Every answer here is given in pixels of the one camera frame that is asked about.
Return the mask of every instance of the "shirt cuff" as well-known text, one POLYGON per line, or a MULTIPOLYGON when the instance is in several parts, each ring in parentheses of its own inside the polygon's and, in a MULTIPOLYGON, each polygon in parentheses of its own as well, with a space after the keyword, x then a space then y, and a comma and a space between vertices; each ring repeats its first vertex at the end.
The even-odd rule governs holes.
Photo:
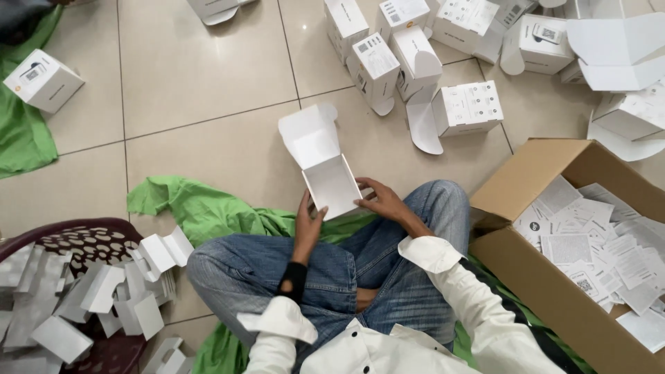
POLYGON ((433 274, 450 270, 464 257, 447 240, 436 236, 416 239, 407 236, 397 245, 397 250, 403 258, 433 274))
POLYGON ((319 337, 316 327, 305 318, 298 304, 286 296, 275 296, 263 314, 238 313, 238 321, 248 331, 261 331, 313 344, 319 337))

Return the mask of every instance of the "qr code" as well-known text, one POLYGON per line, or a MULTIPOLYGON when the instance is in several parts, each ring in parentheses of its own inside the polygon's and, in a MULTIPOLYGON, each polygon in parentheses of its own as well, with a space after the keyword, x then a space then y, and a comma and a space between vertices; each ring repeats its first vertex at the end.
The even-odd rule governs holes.
POLYGON ((580 287, 584 292, 589 292, 593 289, 593 287, 591 287, 591 284, 589 284, 588 280, 577 281, 577 287, 580 287))
POLYGON ((28 78, 31 81, 31 80, 37 78, 37 75, 39 75, 39 73, 36 70, 33 70, 33 71, 29 72, 25 77, 28 78))
POLYGON ((543 37, 555 40, 557 38, 557 32, 543 27, 543 37))

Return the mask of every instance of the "blue jeans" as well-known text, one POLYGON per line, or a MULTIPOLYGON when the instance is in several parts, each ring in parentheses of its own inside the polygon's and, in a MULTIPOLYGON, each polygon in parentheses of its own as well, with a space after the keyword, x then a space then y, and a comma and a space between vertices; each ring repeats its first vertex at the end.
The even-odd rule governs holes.
MULTIPOLYGON (((440 238, 466 255, 469 201, 456 183, 435 180, 406 199, 440 238)), ((395 323, 423 331, 452 351, 456 317, 424 270, 405 260, 397 245, 407 236, 396 222, 377 218, 339 245, 319 242, 309 260, 301 310, 317 328, 313 345, 297 344, 303 360, 357 318, 389 334, 395 323), (356 288, 380 288, 356 314, 356 288)), ((239 339, 251 346, 238 312, 261 313, 273 297, 293 251, 293 238, 233 234, 202 244, 190 256, 187 273, 207 306, 239 339)))

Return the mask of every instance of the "maroon plastic basket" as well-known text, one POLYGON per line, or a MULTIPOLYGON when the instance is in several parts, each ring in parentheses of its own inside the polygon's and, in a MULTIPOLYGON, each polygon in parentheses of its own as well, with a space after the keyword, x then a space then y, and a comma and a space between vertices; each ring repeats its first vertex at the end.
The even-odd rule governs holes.
MULTIPOLYGON (((143 237, 131 223, 120 218, 94 218, 50 224, 0 244, 0 262, 34 242, 48 252, 73 252, 70 269, 79 278, 91 262, 117 264, 131 260, 127 249, 136 249, 143 237)), ((121 331, 107 338, 96 316, 77 327, 94 340, 80 361, 67 365, 61 374, 129 374, 146 348, 143 335, 125 336, 121 331)))

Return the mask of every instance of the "white shirt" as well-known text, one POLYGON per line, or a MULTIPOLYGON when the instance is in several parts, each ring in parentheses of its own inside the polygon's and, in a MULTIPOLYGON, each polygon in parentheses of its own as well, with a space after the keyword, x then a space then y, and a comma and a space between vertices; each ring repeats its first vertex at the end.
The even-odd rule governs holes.
MULTIPOLYGON (((501 306, 501 298, 458 262, 462 255, 433 236, 405 238, 402 257, 425 270, 471 337, 471 352, 483 373, 564 373, 545 356, 526 325, 501 306)), ((245 373, 289 374, 296 339, 313 343, 316 329, 300 307, 274 297, 262 315, 239 314, 250 331, 261 331, 249 351, 245 373)), ((478 373, 427 334, 396 324, 390 335, 361 326, 357 319, 305 359, 302 374, 478 373)))

